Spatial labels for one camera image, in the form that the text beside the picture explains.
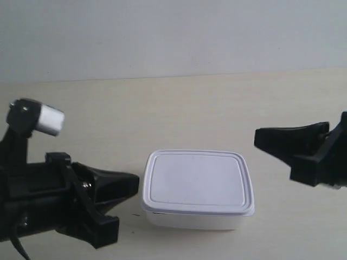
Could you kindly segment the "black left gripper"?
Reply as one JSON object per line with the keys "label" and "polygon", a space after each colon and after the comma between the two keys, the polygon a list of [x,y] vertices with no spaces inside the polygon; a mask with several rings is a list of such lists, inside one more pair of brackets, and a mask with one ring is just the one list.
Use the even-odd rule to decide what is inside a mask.
{"label": "black left gripper", "polygon": [[67,153],[28,163],[28,139],[8,128],[1,140],[1,241],[54,229],[98,249],[118,241],[119,218],[106,216],[134,197],[139,176],[71,162]]}

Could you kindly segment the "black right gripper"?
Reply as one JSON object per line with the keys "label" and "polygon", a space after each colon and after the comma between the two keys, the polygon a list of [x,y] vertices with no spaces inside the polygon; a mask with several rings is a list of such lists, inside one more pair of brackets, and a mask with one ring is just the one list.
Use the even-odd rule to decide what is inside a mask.
{"label": "black right gripper", "polygon": [[[320,155],[313,155],[322,144]],[[312,187],[319,184],[333,189],[346,187],[346,111],[331,131],[328,122],[258,128],[254,146],[285,163],[293,162],[290,171],[293,181]]]}

